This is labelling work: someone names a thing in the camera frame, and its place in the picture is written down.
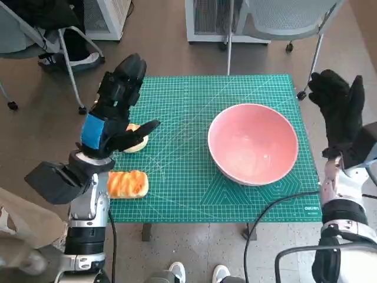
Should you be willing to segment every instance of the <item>black bag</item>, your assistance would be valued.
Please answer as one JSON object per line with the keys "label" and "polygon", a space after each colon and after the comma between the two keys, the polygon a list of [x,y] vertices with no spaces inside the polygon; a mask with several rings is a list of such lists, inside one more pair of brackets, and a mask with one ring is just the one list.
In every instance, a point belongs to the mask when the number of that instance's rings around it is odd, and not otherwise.
{"label": "black bag", "polygon": [[66,0],[4,0],[3,3],[32,27],[52,30],[80,26]]}

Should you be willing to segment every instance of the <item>bowl rim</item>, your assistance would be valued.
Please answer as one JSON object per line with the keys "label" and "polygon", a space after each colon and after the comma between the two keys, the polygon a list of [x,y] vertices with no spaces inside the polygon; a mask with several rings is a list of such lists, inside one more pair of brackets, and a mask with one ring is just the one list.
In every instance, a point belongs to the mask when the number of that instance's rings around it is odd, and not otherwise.
{"label": "bowl rim", "polygon": [[[269,181],[267,183],[264,183],[264,182],[261,182],[261,183],[250,183],[249,181],[243,180],[241,178],[235,177],[234,175],[230,174],[227,170],[224,169],[223,166],[220,165],[219,161],[216,160],[216,158],[214,157],[214,154],[212,152],[211,145],[210,145],[210,133],[211,133],[211,130],[213,129],[213,125],[215,124],[216,120],[219,119],[220,116],[224,115],[230,109],[236,108],[236,107],[240,107],[240,106],[259,106],[259,107],[263,107],[263,108],[266,108],[268,110],[271,110],[271,111],[277,113],[280,117],[282,117],[288,123],[288,125],[290,126],[290,128],[292,129],[292,132],[293,132],[293,134],[295,136],[295,140],[296,140],[295,158],[293,159],[292,164],[289,166],[289,169],[281,177],[275,178],[275,179],[273,179],[273,180],[271,180],[271,181]],[[230,106],[230,107],[224,109],[219,114],[217,114],[216,117],[212,120],[211,125],[210,125],[210,127],[208,129],[207,143],[208,143],[208,148],[210,150],[211,157],[214,160],[216,166],[219,167],[220,171],[222,171],[222,173],[224,173],[229,179],[234,180],[235,182],[240,183],[242,185],[248,185],[248,186],[268,185],[268,184],[277,182],[278,180],[284,178],[293,169],[294,165],[296,164],[297,157],[298,157],[298,154],[299,154],[299,140],[297,138],[297,134],[296,134],[295,128],[292,126],[292,124],[290,123],[290,121],[282,113],[276,111],[275,109],[272,109],[271,107],[268,107],[268,106],[265,106],[265,105],[262,105],[262,104],[258,104],[258,103],[241,103],[241,104],[236,104],[236,105],[233,105],[233,106]]]}

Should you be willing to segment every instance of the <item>chair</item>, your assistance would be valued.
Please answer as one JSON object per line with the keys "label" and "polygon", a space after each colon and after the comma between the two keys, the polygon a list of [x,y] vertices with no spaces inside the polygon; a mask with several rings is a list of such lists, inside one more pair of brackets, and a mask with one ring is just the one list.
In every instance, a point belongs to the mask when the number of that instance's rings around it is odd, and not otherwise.
{"label": "chair", "polygon": [[[104,62],[105,57],[100,48],[76,27],[61,28],[51,32],[45,32],[42,29],[33,28],[1,1],[0,27],[2,27],[0,29],[0,58],[24,59],[36,57],[45,52],[54,54],[63,53],[75,98],[79,105],[78,112],[80,115],[85,115],[87,109],[81,102],[78,94],[75,78],[70,65],[70,58],[64,42],[64,32],[66,29],[71,29],[80,34],[80,36],[82,36],[100,54],[101,62]],[[5,93],[5,90],[2,87],[1,90],[8,101],[8,107],[12,110],[17,110],[17,104],[14,103],[13,99]]]}
{"label": "chair", "polygon": [[[316,51],[307,81],[309,82],[317,63],[325,30],[343,3],[344,0],[243,0],[235,33],[262,40],[289,41],[286,47],[288,53],[293,51],[293,40],[317,35]],[[230,0],[227,75],[230,74],[232,56],[233,18],[234,0]],[[306,97],[307,88],[306,84],[304,90],[297,94],[299,100]]]}

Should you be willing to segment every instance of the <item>bread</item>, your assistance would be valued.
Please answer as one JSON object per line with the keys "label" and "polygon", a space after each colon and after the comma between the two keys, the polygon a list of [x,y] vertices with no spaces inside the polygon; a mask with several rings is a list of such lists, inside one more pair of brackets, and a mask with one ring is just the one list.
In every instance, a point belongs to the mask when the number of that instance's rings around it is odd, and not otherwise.
{"label": "bread", "polygon": [[[140,126],[139,125],[136,125],[136,124],[129,124],[128,127],[127,127],[127,130],[132,130],[132,131],[136,131]],[[138,152],[139,150],[142,150],[143,148],[145,148],[145,146],[147,145],[147,142],[148,142],[148,136],[145,136],[143,141],[133,147],[130,147],[129,149],[126,149],[124,152],[127,152],[127,153],[135,153],[135,152]]]}
{"label": "bread", "polygon": [[149,190],[148,176],[144,172],[109,172],[107,189],[110,198],[142,198]]}

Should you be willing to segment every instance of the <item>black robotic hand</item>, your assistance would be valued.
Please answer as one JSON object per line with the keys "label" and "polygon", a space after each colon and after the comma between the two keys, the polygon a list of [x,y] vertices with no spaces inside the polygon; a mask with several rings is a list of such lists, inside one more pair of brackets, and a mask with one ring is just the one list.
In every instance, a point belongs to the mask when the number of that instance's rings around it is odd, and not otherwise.
{"label": "black robotic hand", "polygon": [[351,87],[337,73],[324,70],[313,73],[309,98],[317,104],[325,119],[329,148],[354,141],[362,128],[365,102],[363,79],[356,76]]}
{"label": "black robotic hand", "polygon": [[106,72],[98,101],[90,110],[81,132],[80,150],[87,156],[103,159],[115,150],[125,150],[143,141],[160,122],[150,121],[136,131],[128,130],[130,107],[139,99],[147,64],[138,54],[128,56]]}

